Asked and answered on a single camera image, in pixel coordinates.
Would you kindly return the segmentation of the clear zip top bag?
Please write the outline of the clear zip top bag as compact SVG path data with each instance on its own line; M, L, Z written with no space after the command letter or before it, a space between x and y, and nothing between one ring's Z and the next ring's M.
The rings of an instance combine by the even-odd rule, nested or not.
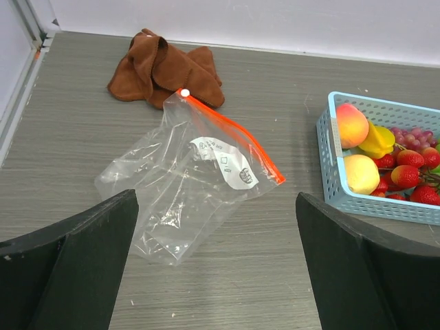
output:
M179 265L246 200L285 178L251 133L180 89L161 124L115 158L95 185L103 199L133 189L131 251Z

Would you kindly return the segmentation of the orange pink peach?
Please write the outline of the orange pink peach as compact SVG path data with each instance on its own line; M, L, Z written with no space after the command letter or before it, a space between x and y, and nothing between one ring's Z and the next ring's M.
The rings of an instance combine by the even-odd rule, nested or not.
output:
M365 115L352 104L341 104L335 112L341 147L351 149L363 143L369 133Z

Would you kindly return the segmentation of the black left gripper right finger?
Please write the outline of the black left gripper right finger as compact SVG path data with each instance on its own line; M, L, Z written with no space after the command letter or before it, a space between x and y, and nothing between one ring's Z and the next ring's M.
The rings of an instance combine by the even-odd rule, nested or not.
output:
M439 328L439 248L304 192L296 219L323 329Z

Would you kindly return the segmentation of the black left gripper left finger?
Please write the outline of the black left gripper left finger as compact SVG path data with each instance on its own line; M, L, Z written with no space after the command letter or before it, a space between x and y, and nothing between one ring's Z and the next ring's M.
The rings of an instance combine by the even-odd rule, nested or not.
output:
M1 328L108 329L138 210L124 190L1 242Z

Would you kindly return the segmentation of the yellow apple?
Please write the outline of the yellow apple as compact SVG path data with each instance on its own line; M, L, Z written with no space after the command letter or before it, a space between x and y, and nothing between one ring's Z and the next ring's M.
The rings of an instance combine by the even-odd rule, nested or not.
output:
M380 174L375 162L365 155L344 157L347 185L353 193L370 195L380 182Z

